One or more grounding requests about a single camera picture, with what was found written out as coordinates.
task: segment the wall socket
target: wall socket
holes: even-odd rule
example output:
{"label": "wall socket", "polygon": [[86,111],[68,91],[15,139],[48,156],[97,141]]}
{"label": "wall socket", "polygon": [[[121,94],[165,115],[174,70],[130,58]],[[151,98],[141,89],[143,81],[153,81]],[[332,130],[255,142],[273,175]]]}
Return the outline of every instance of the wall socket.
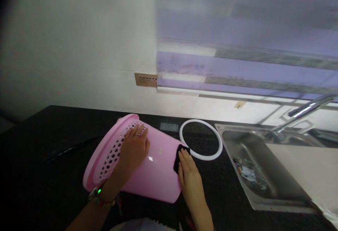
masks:
{"label": "wall socket", "polygon": [[157,87],[157,75],[135,73],[137,86]]}

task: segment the sink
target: sink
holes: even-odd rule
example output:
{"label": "sink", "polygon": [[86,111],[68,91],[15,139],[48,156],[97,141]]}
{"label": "sink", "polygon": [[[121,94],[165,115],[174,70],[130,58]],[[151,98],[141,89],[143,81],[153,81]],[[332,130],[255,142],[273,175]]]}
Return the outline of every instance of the sink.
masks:
{"label": "sink", "polygon": [[310,198],[275,157],[268,143],[325,147],[308,134],[285,130],[283,142],[265,139],[259,127],[215,124],[239,181],[255,210],[315,213]]}

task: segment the pink plastic bucket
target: pink plastic bucket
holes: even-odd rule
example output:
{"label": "pink plastic bucket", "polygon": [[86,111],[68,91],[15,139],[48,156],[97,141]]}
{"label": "pink plastic bucket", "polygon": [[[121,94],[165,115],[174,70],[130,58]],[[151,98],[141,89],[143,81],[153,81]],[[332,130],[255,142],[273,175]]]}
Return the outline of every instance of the pink plastic bucket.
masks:
{"label": "pink plastic bucket", "polygon": [[124,136],[136,124],[144,124],[149,130],[149,154],[122,191],[174,203],[181,193],[181,186],[173,167],[178,146],[185,144],[140,121],[137,114],[123,117],[105,135],[90,158],[83,186],[90,192],[110,176],[119,161]]}

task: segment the wristwatch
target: wristwatch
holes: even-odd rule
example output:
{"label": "wristwatch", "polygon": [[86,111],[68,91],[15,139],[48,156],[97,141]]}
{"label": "wristwatch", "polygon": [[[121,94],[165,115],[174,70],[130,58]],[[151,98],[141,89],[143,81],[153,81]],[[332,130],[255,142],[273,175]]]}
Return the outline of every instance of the wristwatch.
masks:
{"label": "wristwatch", "polygon": [[117,194],[116,198],[112,202],[105,202],[102,199],[100,199],[100,192],[102,185],[100,187],[95,187],[92,192],[88,196],[88,201],[93,202],[98,207],[104,207],[104,208],[110,208],[115,205],[116,199],[119,196],[120,193]]}

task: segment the granite countertop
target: granite countertop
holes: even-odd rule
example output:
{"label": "granite countertop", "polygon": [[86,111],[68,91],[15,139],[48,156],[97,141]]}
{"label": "granite countertop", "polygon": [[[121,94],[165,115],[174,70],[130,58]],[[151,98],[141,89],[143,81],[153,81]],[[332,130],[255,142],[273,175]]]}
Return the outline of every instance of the granite countertop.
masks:
{"label": "granite countertop", "polygon": [[[8,197],[8,218],[14,225],[34,230],[63,230],[87,202],[82,186],[86,165],[102,137],[118,118],[127,113],[62,106],[49,106],[0,136],[2,162]],[[140,120],[179,139],[178,128],[188,120],[139,114]],[[209,124],[225,123],[208,121]],[[213,132],[197,123],[187,124],[184,139],[194,151],[210,155],[217,151]],[[76,145],[70,151],[64,149]],[[331,230],[321,215],[255,211],[238,180],[226,151],[214,161],[195,159],[205,196],[217,230]],[[186,207],[182,194],[175,204],[125,193],[122,204],[127,218],[144,217],[176,227],[180,209]],[[113,209],[108,224],[116,222]]]}

